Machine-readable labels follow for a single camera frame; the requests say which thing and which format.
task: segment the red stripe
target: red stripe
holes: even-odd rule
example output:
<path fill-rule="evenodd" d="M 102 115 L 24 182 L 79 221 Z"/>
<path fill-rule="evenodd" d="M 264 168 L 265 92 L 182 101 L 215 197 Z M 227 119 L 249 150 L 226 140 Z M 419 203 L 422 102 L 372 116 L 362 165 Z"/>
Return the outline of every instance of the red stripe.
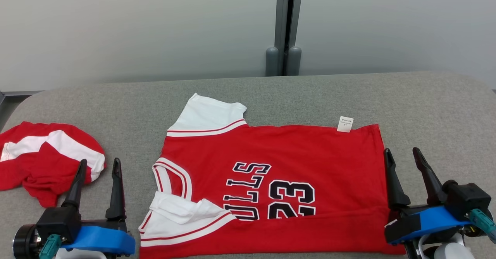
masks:
<path fill-rule="evenodd" d="M 218 222 L 219 220 L 223 219 L 224 217 L 226 217 L 227 215 L 231 214 L 230 212 L 227 212 L 225 213 L 223 216 L 217 218 L 214 222 L 208 224 L 207 226 L 205 227 L 202 227 L 200 229 L 196 229 L 195 231 L 191 231 L 191 232 L 188 232 L 188 233 L 185 233 L 185 234 L 182 234 L 182 235 L 178 235 L 178 236 L 173 236 L 173 237 L 167 237 L 167 238 L 142 238 L 141 240 L 142 241 L 154 241 L 154 240 L 170 240 L 172 238 L 179 238 L 179 237 L 183 237 L 183 236 L 188 236 L 190 234 L 193 234 L 193 233 L 196 233 L 198 231 L 202 231 L 203 229 L 206 229 L 212 225 L 214 225 L 216 222 Z"/>
<path fill-rule="evenodd" d="M 231 124 L 229 124 L 229 125 L 227 125 L 227 126 L 225 126 L 225 127 L 223 127 L 223 128 L 219 128 L 219 129 L 217 129 L 217 130 L 216 130 L 216 129 L 215 129 L 215 130 L 214 130 L 214 129 L 213 129 L 213 130 L 199 130 L 199 131 L 168 130 L 168 132 L 177 132 L 177 133 L 212 132 L 212 131 L 218 131 L 218 130 L 223 130 L 223 129 L 226 129 L 226 128 L 228 128 L 229 126 L 231 126 L 231 125 L 233 125 L 233 124 L 235 124 L 235 123 L 239 123 L 240 121 L 244 121 L 244 119 L 240 119 L 240 120 L 238 120 L 238 121 L 235 121 L 235 122 L 233 122 L 233 123 L 231 123 Z"/>
<path fill-rule="evenodd" d="M 160 175 L 158 174 L 157 166 L 155 166 L 155 172 L 157 173 L 158 184 L 160 185 L 160 192 L 163 192 L 164 189 L 162 188 L 162 181 L 160 180 Z"/>
<path fill-rule="evenodd" d="M 188 192 L 188 180 L 186 179 L 186 176 L 183 173 L 181 173 L 181 171 L 179 171 L 178 169 L 172 167 L 171 165 L 169 165 L 169 164 L 167 164 L 165 162 L 157 161 L 156 163 L 158 163 L 158 164 L 164 164 L 166 166 L 169 166 L 169 167 L 171 167 L 172 169 L 174 169 L 176 172 L 178 172 L 182 176 L 183 181 L 184 181 L 184 184 L 183 184 L 184 185 L 184 196 L 181 196 L 181 197 L 186 198 L 186 193 Z"/>
<path fill-rule="evenodd" d="M 140 229 L 142 229 L 142 230 L 143 230 L 143 229 L 145 228 L 145 226 L 146 226 L 146 224 L 148 223 L 148 221 L 150 220 L 150 217 L 151 217 L 151 216 L 152 216 L 152 213 L 150 213 L 150 214 L 148 215 L 148 217 L 146 218 L 145 223 L 143 224 L 143 226 L 141 226 L 141 228 L 140 228 Z"/>

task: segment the white care label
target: white care label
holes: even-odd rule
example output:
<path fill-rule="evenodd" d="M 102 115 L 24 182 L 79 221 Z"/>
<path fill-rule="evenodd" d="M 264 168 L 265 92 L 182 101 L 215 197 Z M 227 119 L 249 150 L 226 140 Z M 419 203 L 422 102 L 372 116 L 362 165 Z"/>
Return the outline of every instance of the white care label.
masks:
<path fill-rule="evenodd" d="M 342 116 L 339 118 L 338 131 L 349 133 L 352 125 L 353 125 L 353 119 L 351 117 Z"/>

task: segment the white wall panel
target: white wall panel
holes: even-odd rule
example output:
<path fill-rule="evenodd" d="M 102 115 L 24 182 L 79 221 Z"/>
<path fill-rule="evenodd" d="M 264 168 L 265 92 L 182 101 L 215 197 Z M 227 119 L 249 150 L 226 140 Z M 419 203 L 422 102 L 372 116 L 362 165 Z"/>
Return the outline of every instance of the white wall panel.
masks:
<path fill-rule="evenodd" d="M 300 75 L 437 69 L 496 88 L 496 0 L 301 0 Z"/>
<path fill-rule="evenodd" d="M 263 76 L 276 0 L 0 0 L 0 91 Z"/>

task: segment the green cable connector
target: green cable connector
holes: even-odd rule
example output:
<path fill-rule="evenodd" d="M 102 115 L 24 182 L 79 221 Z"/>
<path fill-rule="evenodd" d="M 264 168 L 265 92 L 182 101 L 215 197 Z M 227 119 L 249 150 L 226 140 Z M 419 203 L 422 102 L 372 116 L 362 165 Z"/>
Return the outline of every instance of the green cable connector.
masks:
<path fill-rule="evenodd" d="M 59 235 L 50 235 L 40 252 L 40 259 L 52 259 L 62 245 Z"/>
<path fill-rule="evenodd" d="M 496 243 L 496 225 L 485 213 L 480 209 L 473 209 L 469 215 L 470 222 L 479 227 L 487 234 L 489 239 Z"/>

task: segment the floor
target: floor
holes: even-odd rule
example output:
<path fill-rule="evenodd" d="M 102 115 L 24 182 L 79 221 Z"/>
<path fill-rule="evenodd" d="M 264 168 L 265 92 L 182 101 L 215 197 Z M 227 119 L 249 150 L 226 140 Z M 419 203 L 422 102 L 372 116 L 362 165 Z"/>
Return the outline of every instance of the floor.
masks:
<path fill-rule="evenodd" d="M 0 105 L 0 131 L 9 119 L 14 110 L 23 102 L 28 96 L 9 96 L 5 97 Z"/>

